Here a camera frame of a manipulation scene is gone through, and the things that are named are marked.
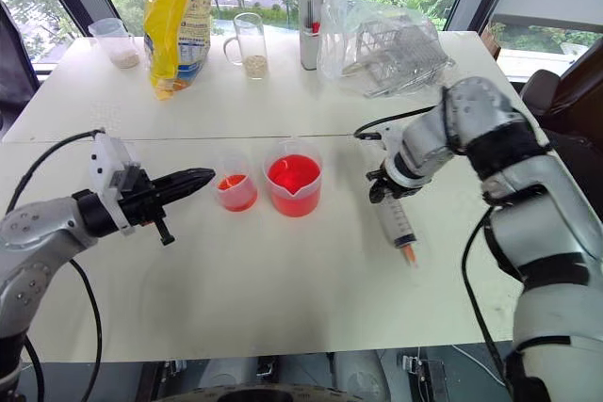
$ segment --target plastic bag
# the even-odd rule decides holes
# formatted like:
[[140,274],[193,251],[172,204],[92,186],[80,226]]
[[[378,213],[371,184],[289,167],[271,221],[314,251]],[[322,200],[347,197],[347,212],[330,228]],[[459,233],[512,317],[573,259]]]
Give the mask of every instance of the plastic bag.
[[188,87],[209,51],[211,0],[146,0],[144,47],[159,99]]
[[452,60],[422,13],[369,1],[324,0],[319,74],[372,98],[436,83]]

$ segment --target red liquid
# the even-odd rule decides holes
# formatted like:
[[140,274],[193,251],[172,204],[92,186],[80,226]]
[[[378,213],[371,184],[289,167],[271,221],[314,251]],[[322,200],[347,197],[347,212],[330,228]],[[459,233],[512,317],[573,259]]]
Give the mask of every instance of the red liquid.
[[[244,174],[233,174],[232,176],[227,176],[220,181],[220,183],[218,184],[218,189],[227,190],[240,184],[244,179]],[[232,204],[232,202],[235,200],[235,197],[233,196],[234,194],[228,192],[224,193],[223,196],[221,196],[222,206],[224,207],[224,209],[232,212],[240,212],[252,207],[255,203],[255,200],[257,200],[257,190],[255,189],[253,184],[250,184],[248,190],[250,190],[251,193],[250,191],[248,191],[247,193],[242,192],[239,195],[239,197],[244,200],[244,202],[242,202],[241,204]]]
[[[275,184],[284,187],[291,195],[300,188],[313,183],[320,175],[320,167],[309,157],[291,154],[281,157],[269,169],[268,177]],[[305,198],[289,200],[270,193],[274,206],[283,214],[290,217],[301,217],[309,214],[317,207],[320,198],[320,185]]]

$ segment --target mug handle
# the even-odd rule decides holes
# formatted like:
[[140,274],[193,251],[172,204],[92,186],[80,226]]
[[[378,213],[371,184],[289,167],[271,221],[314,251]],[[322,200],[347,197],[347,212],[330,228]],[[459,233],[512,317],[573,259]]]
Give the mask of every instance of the mug handle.
[[226,56],[226,59],[227,59],[227,60],[228,60],[230,63],[232,63],[233,65],[241,66],[241,65],[243,64],[243,61],[242,61],[242,60],[239,60],[239,61],[233,61],[233,60],[231,60],[231,59],[230,59],[230,57],[229,57],[229,56],[228,56],[228,54],[226,53],[226,46],[228,46],[228,44],[230,44],[230,42],[231,42],[231,41],[233,41],[233,40],[238,41],[238,38],[237,38],[237,37],[231,37],[231,38],[229,38],[228,40],[226,40],[226,41],[224,42],[224,45],[222,46],[222,50],[224,51],[224,55]]

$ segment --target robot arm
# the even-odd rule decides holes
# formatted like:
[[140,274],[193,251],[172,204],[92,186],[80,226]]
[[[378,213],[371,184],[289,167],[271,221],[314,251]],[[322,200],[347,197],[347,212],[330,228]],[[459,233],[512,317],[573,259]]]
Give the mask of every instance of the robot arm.
[[95,137],[89,190],[11,211],[0,222],[0,400],[13,400],[24,338],[50,281],[77,253],[116,231],[154,223],[164,245],[173,236],[163,206],[206,185],[212,169],[187,169],[151,181],[123,143]]
[[[366,138],[375,138],[367,134]],[[454,154],[466,155],[496,207],[484,226],[498,265],[524,284],[506,372],[516,401],[600,400],[603,368],[603,230],[592,208],[524,116],[491,82],[472,77],[403,130],[370,198],[416,193]]]

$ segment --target plastic cup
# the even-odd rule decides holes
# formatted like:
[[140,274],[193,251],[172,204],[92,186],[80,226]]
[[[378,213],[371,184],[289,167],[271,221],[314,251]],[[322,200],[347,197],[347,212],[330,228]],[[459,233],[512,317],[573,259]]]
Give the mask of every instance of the plastic cup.
[[322,159],[314,146],[298,138],[281,141],[269,151],[263,171],[272,204],[281,214],[302,217],[317,207]]
[[220,153],[215,170],[212,191],[224,209],[240,212],[253,206],[257,200],[257,188],[247,158],[242,153]]
[[90,24],[88,31],[118,68],[131,68],[139,64],[139,52],[134,45],[134,37],[126,32],[121,20],[101,19]]

